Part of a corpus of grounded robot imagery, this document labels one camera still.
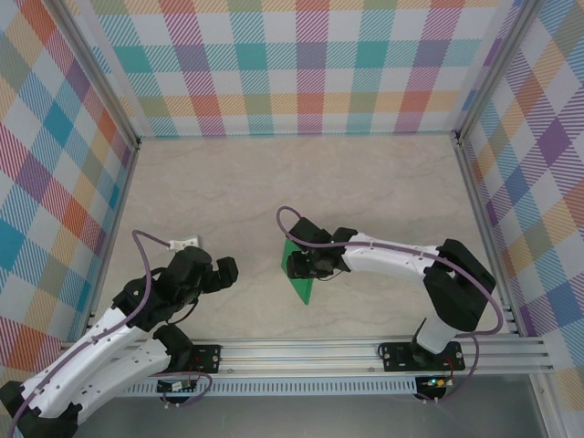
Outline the green paper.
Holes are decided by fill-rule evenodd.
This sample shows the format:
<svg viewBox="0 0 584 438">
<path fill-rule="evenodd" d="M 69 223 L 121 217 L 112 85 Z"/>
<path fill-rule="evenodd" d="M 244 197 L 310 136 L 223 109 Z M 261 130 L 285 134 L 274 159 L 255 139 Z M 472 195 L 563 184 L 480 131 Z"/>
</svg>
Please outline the green paper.
<svg viewBox="0 0 584 438">
<path fill-rule="evenodd" d="M 295 243 L 293 243 L 289 239 L 285 239 L 284 241 L 284 248 L 281 257 L 281 269 L 284 272 L 284 275 L 288 281 L 288 283 L 294 288 L 297 296 L 300 300 L 305 304 L 308 305 L 311 292 L 313 287 L 313 280 L 312 279 L 291 279 L 287 274 L 287 260 L 288 257 L 294 252 L 297 251 L 298 247 Z"/>
</svg>

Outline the grey metal panel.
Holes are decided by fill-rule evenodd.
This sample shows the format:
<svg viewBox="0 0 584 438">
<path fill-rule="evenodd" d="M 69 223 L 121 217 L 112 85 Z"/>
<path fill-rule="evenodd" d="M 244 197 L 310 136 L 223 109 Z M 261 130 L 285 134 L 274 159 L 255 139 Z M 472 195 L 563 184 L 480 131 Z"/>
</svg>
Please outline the grey metal panel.
<svg viewBox="0 0 584 438">
<path fill-rule="evenodd" d="M 209 398 L 164 409 L 118 399 L 75 438 L 548 438 L 532 408 L 502 401 L 423 405 L 400 397 Z"/>
</svg>

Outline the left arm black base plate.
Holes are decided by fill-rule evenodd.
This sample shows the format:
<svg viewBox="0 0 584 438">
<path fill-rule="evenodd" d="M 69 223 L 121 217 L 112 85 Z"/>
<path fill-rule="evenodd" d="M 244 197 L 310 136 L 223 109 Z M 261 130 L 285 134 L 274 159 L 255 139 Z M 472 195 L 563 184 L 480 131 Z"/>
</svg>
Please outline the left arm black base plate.
<svg viewBox="0 0 584 438">
<path fill-rule="evenodd" d="M 184 371 L 217 374 L 220 368 L 222 346 L 218 344 L 193 345 L 187 355 Z"/>
</svg>

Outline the aluminium side rail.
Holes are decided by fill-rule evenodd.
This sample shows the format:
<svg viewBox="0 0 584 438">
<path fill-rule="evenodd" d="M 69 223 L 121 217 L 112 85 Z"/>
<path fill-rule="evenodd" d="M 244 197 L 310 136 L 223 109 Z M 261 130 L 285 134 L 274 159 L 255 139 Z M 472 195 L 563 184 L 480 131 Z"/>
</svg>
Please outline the aluminium side rail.
<svg viewBox="0 0 584 438">
<path fill-rule="evenodd" d="M 123 216 L 123 211 L 125 208 L 125 204 L 127 202 L 127 198 L 130 191 L 130 186 L 132 182 L 133 175 L 135 173 L 136 165 L 139 159 L 139 154 L 141 150 L 141 139 L 137 139 L 135 144 L 132 146 L 132 152 L 130 154 L 130 161 L 129 161 L 129 169 L 127 172 L 126 180 L 122 186 L 122 190 L 120 192 L 120 197 L 117 203 L 117 207 L 115 210 L 115 215 L 113 216 L 112 228 L 110 230 L 110 234 L 106 240 L 106 244 L 104 246 L 104 253 L 99 264 L 99 272 L 96 277 L 96 282 L 91 289 L 91 293 L 89 295 L 90 301 L 88 302 L 87 308 L 83 311 L 81 316 L 81 321 L 79 328 L 76 332 L 76 335 L 80 338 L 82 335 L 85 334 L 89 321 L 91 317 L 96 314 L 98 309 L 100 295 L 104 287 L 105 279 L 108 273 L 110 260 L 112 257 L 113 249 L 115 246 L 116 238 L 120 229 L 120 223 Z"/>
<path fill-rule="evenodd" d="M 454 148 L 454 155 L 464 180 L 464 186 L 469 196 L 478 231 L 485 248 L 486 258 L 491 273 L 496 280 L 495 294 L 501 302 L 503 314 L 506 318 L 505 326 L 511 333 L 521 335 L 521 321 L 516 316 L 516 312 L 512 307 L 513 298 L 510 295 L 508 284 L 506 282 L 506 275 L 504 274 L 503 266 L 496 251 L 494 234 L 490 227 L 487 211 L 480 197 L 478 184 L 473 175 L 472 167 L 468 161 L 462 143 L 455 134 L 452 135 L 451 141 Z"/>
</svg>

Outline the long aluminium base rail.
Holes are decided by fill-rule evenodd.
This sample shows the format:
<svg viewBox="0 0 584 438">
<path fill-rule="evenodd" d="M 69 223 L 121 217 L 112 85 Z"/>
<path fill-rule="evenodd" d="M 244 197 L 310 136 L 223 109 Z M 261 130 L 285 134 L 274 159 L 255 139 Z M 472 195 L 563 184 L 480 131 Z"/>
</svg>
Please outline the long aluminium base rail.
<svg viewBox="0 0 584 438">
<path fill-rule="evenodd" d="M 544 341 L 512 334 L 461 339 L 465 375 L 475 357 L 479 375 L 552 373 L 554 366 Z M 221 347 L 221 377 L 340 377 L 381 375 L 378 346 L 409 342 L 406 336 L 352 339 L 193 339 L 194 345 Z"/>
</svg>

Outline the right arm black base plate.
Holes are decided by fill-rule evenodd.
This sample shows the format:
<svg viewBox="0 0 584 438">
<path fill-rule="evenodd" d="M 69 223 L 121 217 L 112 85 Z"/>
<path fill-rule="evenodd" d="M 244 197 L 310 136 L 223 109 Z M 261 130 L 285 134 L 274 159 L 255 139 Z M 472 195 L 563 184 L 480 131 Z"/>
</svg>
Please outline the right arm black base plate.
<svg viewBox="0 0 584 438">
<path fill-rule="evenodd" d="M 411 342 L 383 342 L 378 345 L 385 372 L 394 371 L 459 371 L 465 369 L 459 342 L 451 341 L 438 354 L 414 347 Z"/>
</svg>

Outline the aluminium frame post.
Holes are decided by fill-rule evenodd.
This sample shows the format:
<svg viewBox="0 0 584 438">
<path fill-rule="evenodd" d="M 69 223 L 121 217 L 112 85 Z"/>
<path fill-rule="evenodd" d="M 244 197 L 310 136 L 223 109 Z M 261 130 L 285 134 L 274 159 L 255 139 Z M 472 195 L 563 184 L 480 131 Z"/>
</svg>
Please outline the aluminium frame post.
<svg viewBox="0 0 584 438">
<path fill-rule="evenodd" d="M 454 125 L 452 137 L 455 148 L 462 149 L 469 134 L 485 111 L 488 100 L 491 99 L 501 78 L 506 73 L 511 61 L 524 40 L 537 14 L 546 0 L 518 0 L 512 5 L 510 18 L 505 17 L 499 27 L 494 42 L 485 56 L 485 73 L 477 77 L 478 85 L 472 89 L 473 96 L 462 109 L 459 120 Z"/>
<path fill-rule="evenodd" d="M 134 151 L 140 149 L 141 140 L 130 124 L 113 88 L 110 86 L 103 69 L 99 65 L 90 45 L 79 30 L 73 15 L 64 0 L 42 0 L 47 11 L 55 20 L 58 28 L 69 43 L 78 63 L 94 86 L 105 108 L 109 111 L 117 128 Z"/>
</svg>

